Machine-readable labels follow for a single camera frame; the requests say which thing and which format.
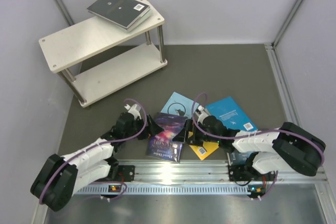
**white shelf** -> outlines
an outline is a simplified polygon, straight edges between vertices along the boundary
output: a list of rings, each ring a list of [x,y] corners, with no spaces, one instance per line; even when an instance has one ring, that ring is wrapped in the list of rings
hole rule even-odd
[[[40,39],[50,70],[58,73],[164,23],[164,18],[147,0],[138,1],[150,5],[152,15],[130,32],[101,17],[93,17]]]
[[[153,44],[142,44],[80,73],[74,86],[87,100],[85,108],[166,65]]]

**stack of books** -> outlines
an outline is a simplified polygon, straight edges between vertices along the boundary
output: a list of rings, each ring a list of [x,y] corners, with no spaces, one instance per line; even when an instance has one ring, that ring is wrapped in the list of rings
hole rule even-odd
[[[125,31],[133,30],[152,14],[149,5],[137,0],[97,0],[87,9]]]
[[[163,107],[160,116],[158,117],[158,121],[156,121],[159,126],[165,128],[165,131],[161,135],[154,136],[150,139],[148,156],[179,162],[182,143],[172,142],[172,139],[183,128],[185,120],[190,119],[198,107],[197,103],[194,111],[192,111],[192,105],[193,101],[191,99],[176,92],[172,94],[166,105]],[[255,124],[248,118],[232,97],[227,97],[211,103],[206,106],[206,109],[227,128],[242,131],[257,130]],[[200,160],[204,160],[219,148],[218,143],[212,142],[204,142],[203,147],[194,145],[189,145],[189,147]],[[228,153],[229,164],[239,165],[245,163],[250,154],[251,152]]]

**cable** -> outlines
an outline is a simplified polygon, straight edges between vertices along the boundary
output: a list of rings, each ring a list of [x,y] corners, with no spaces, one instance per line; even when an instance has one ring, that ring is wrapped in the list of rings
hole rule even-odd
[[[146,128],[146,125],[147,125],[147,115],[146,115],[146,110],[144,109],[144,107],[136,100],[134,99],[125,99],[124,102],[126,101],[132,101],[134,103],[137,103],[140,108],[142,109],[143,113],[144,113],[144,123],[143,123],[143,126],[141,128],[141,130],[139,132],[137,132],[137,134],[133,135],[133,136],[130,136],[130,137],[127,137],[127,138],[124,138],[124,139],[119,139],[119,140],[110,140],[110,141],[106,141],[106,142],[102,142],[100,143],[101,144],[109,144],[109,143],[118,143],[118,142],[124,142],[124,141],[128,141],[128,140],[131,140],[131,139],[134,139],[136,138],[137,136],[139,136],[143,131],[144,129]],[[89,148],[87,148],[85,151],[82,151],[78,154],[76,154],[75,156],[69,158],[67,161],[65,161],[55,172],[54,174],[51,176],[51,178],[49,179],[49,181],[47,182],[46,186],[44,187],[41,195],[40,195],[40,198],[39,198],[39,204],[42,205],[43,204],[43,198],[49,188],[49,186],[51,185],[51,183],[54,181],[54,179],[56,178],[56,176],[62,171],[62,169],[67,165],[69,164],[72,160],[74,160],[75,158],[81,156],[82,154],[84,154],[85,152],[88,152],[89,150],[91,149],[94,149],[96,147],[98,147],[99,145],[93,145]]]
[[[274,180],[273,180],[271,186],[269,187],[269,189],[267,190],[267,192],[265,192],[265,194],[262,195],[262,196],[260,197],[261,199],[262,199],[262,198],[265,198],[265,197],[272,191],[272,189],[274,188],[275,182],[276,182],[277,179],[278,179],[278,174],[279,174],[279,172],[276,171],[276,172],[275,172],[275,178],[274,178]]]
[[[109,183],[113,183],[113,184],[121,184],[122,186],[124,186],[124,190],[119,193],[116,197],[114,198],[109,198],[109,200],[115,200],[120,198],[126,191],[127,191],[127,184],[125,184],[124,182],[120,182],[120,181],[108,181]],[[92,199],[92,198],[101,198],[102,196],[98,196],[98,195],[92,195],[89,197],[85,197],[84,199],[82,199],[81,201],[79,201],[77,204],[75,204],[73,207],[70,207],[66,212],[64,212],[61,215],[57,215],[55,214],[55,218],[56,219],[60,219],[63,218],[65,215],[69,214],[74,208],[78,207],[79,205],[81,205],[84,201],[88,200],[88,199]]]
[[[262,186],[263,186],[263,188],[265,188],[266,189],[266,185],[267,185],[267,181],[266,181],[266,177],[263,175],[263,181],[262,181]]]
[[[193,102],[193,105],[192,105],[192,112],[194,111],[194,107],[195,107],[195,104],[196,102],[198,101],[198,99],[200,98],[200,96],[202,95],[205,95],[205,99],[207,99],[207,94],[206,93],[201,93],[199,94],[196,99],[194,100]],[[244,136],[218,136],[218,135],[214,135],[214,134],[211,134],[211,133],[208,133],[206,131],[204,131],[199,125],[198,123],[196,122],[195,120],[195,115],[194,113],[192,113],[192,119],[193,119],[193,122],[195,124],[195,126],[199,129],[199,131],[201,131],[203,134],[205,135],[208,135],[208,136],[211,136],[211,137],[214,137],[214,138],[218,138],[218,139],[221,139],[221,140],[236,140],[236,139],[241,139],[241,138],[246,138],[246,137],[250,137],[250,134],[248,135],[244,135]],[[324,154],[323,152],[321,151],[321,149],[315,144],[313,143],[312,141],[310,141],[309,139],[307,139],[306,137],[304,136],[301,136],[299,134],[296,134],[296,133],[293,133],[293,132],[290,132],[290,131],[284,131],[284,130],[277,130],[277,129],[272,129],[272,130],[266,130],[266,131],[259,131],[259,132],[256,132],[256,133],[253,133],[254,136],[258,136],[258,135],[262,135],[262,134],[265,134],[265,133],[270,133],[270,132],[279,132],[279,133],[285,133],[285,134],[288,134],[288,135],[291,135],[291,136],[294,136],[294,137],[297,137],[305,142],[307,142],[308,144],[310,144],[313,148],[315,148],[317,150],[317,152],[320,154],[321,156],[321,165],[324,163]]]
[[[248,181],[248,182],[246,182],[245,184],[238,184],[238,182],[235,180],[235,178],[234,177],[232,177],[232,179],[233,179],[233,181],[238,185],[238,186],[247,186],[248,184],[250,184],[250,182],[252,181],[251,179]]]

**light blue book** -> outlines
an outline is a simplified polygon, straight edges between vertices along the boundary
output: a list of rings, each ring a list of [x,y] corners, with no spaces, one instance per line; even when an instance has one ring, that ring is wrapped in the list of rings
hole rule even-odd
[[[238,104],[227,97],[205,106],[211,115],[221,120],[224,126],[233,130],[255,131],[257,127],[241,110]]]
[[[167,101],[166,105],[161,110],[161,113],[167,113],[170,115],[181,115],[191,118],[192,112],[191,108],[193,105],[193,100],[184,97],[183,95],[174,92],[172,96]],[[198,103],[195,104],[194,111],[197,109]]]
[[[223,125],[227,128],[241,131],[257,130],[254,123],[248,118],[244,111],[241,110],[232,97],[227,97],[205,107],[211,115],[214,115],[218,120],[221,120]],[[227,153],[229,165],[244,165],[251,153],[253,152],[239,153],[234,151],[232,153]]]

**yellow book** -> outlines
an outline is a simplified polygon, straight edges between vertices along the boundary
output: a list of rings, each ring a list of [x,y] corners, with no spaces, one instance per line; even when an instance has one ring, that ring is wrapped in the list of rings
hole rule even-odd
[[[189,132],[188,138],[193,135],[192,132]],[[200,160],[204,160],[205,158],[209,157],[211,153],[213,153],[215,150],[217,150],[218,143],[212,143],[212,142],[203,142],[203,147],[196,146],[196,145],[189,145],[190,148],[196,153],[197,157],[199,157]]]

